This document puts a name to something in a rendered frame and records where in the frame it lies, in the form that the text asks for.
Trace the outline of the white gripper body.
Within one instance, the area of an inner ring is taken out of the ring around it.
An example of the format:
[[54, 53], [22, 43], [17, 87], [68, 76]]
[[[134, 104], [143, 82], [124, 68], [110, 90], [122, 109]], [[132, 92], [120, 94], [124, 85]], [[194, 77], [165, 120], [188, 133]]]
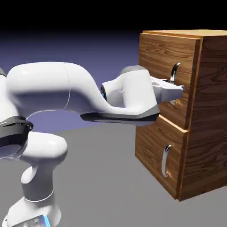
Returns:
[[175, 85], [170, 80], [150, 77], [157, 102], [170, 102], [180, 99], [184, 92], [183, 85]]

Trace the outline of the large wooden cabinet door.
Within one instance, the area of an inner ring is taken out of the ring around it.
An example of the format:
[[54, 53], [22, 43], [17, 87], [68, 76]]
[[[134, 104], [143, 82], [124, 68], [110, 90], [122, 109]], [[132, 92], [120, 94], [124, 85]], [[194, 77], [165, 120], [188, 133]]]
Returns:
[[189, 125], [200, 43], [200, 39], [140, 35], [139, 65], [148, 69], [151, 76], [170, 79], [174, 65], [179, 64], [175, 84], [184, 86], [182, 97], [173, 104], [162, 102], [159, 108], [163, 117], [182, 129], [188, 129]]

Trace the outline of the wooden cabinet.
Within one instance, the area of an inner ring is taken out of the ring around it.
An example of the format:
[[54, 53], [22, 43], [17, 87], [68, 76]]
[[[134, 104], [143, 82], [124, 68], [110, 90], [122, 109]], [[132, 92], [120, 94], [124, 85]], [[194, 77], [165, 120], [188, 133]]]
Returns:
[[227, 31], [142, 33], [201, 40], [177, 200], [227, 186]]

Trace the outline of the small wooden cabinet door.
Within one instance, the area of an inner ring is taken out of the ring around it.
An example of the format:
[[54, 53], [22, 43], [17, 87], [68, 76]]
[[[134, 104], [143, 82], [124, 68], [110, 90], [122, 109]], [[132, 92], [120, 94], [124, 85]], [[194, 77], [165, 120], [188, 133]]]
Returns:
[[[187, 130], [161, 115], [154, 124], [136, 128], [135, 156], [174, 199], [179, 197], [187, 135]], [[161, 161], [166, 145], [172, 148], [167, 157], [167, 177], [164, 177]]]

